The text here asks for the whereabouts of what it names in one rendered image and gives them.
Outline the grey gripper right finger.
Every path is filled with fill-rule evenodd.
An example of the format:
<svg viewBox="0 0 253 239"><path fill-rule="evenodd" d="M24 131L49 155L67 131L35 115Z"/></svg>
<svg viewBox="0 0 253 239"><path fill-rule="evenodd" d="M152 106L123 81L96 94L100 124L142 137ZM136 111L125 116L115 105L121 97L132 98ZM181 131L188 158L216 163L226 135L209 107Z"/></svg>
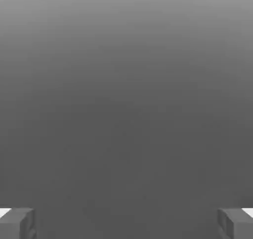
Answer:
<svg viewBox="0 0 253 239"><path fill-rule="evenodd" d="M219 239L253 239L253 208L219 208Z"/></svg>

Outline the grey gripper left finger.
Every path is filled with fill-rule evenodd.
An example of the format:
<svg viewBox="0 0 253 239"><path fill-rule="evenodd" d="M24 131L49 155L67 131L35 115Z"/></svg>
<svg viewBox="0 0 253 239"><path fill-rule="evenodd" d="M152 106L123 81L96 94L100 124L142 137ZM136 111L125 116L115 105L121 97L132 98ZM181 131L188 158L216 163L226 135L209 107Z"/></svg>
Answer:
<svg viewBox="0 0 253 239"><path fill-rule="evenodd" d="M37 239L36 210L0 208L0 239Z"/></svg>

